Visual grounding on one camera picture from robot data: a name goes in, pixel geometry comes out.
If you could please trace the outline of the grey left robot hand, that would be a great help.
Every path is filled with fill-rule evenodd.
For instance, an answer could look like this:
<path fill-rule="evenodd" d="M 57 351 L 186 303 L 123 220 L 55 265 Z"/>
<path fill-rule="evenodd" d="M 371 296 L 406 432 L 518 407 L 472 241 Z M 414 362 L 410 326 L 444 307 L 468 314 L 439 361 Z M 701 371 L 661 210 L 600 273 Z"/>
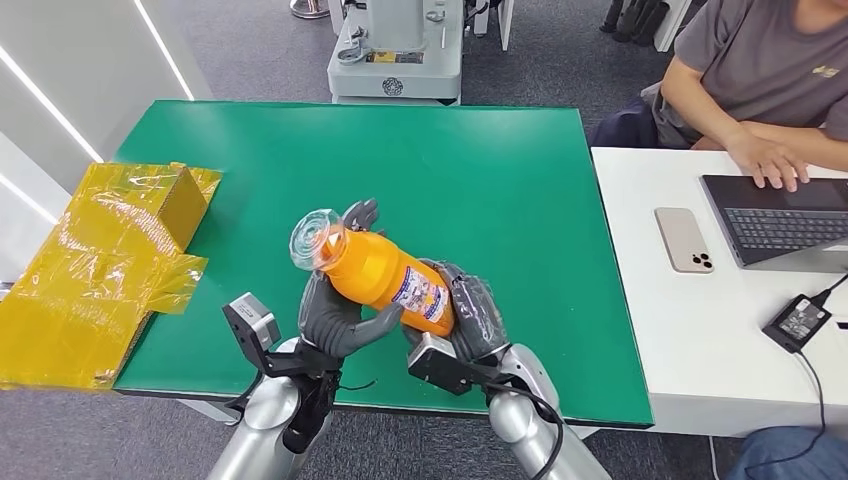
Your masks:
<path fill-rule="evenodd" d="M 342 228 L 369 231 L 379 216 L 374 198 L 359 200 L 343 216 L 331 210 L 308 214 L 298 224 L 292 239 L 297 249 L 306 246 L 321 254 L 319 244 L 332 239 Z M 387 335 L 400 322 L 402 305 L 390 303 L 375 317 L 362 317 L 362 305 L 340 294 L 330 278 L 320 270 L 311 273 L 298 312 L 301 339 L 323 353 L 343 359 Z"/>

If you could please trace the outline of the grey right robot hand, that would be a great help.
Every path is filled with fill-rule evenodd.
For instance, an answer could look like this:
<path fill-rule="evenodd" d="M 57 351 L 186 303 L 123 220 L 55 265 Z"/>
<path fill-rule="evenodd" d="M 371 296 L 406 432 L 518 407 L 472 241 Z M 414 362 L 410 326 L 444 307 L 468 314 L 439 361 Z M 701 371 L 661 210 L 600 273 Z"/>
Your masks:
<path fill-rule="evenodd" d="M 500 364 L 511 342 L 489 286 L 478 276 L 446 261 L 421 258 L 448 287 L 454 326 L 437 346 L 451 345 L 450 355 L 463 363 L 486 367 Z"/>

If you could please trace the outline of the person's right hand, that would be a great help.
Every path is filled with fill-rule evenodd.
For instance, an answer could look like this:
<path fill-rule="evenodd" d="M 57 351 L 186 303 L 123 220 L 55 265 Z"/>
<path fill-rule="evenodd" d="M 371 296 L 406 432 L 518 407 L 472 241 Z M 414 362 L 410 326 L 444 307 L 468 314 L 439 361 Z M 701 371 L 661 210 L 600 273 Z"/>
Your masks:
<path fill-rule="evenodd" d="M 742 131 L 723 146 L 740 170 L 759 189 L 771 187 L 789 192 L 810 181 L 807 165 L 786 146 Z"/>

